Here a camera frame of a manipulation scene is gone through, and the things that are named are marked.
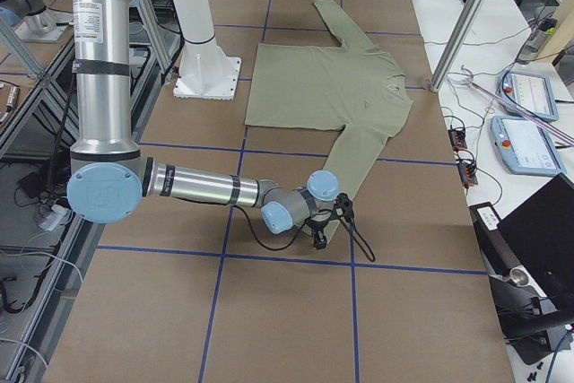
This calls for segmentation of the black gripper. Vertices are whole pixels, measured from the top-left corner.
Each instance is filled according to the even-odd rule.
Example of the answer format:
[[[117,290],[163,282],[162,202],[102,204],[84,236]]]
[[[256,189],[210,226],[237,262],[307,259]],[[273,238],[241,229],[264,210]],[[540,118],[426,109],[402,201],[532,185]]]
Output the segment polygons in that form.
[[[313,237],[313,245],[315,249],[326,248],[327,235],[325,233],[326,226],[331,222],[332,216],[328,214],[320,214],[309,220],[309,227]]]

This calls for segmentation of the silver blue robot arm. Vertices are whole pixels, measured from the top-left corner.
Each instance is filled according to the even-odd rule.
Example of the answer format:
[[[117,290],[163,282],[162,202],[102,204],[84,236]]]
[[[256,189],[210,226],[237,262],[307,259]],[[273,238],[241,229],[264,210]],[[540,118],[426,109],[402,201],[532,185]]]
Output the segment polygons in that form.
[[[336,176],[312,173],[294,190],[272,180],[216,174],[143,157],[132,137],[129,6],[134,0],[73,0],[79,136],[71,149],[66,194],[83,219],[113,223],[132,214],[145,196],[204,205],[260,210],[279,234],[309,228],[314,246],[325,248],[326,226],[342,199]]]
[[[43,0],[1,0],[1,18],[13,27],[27,16],[35,16],[47,9]]]

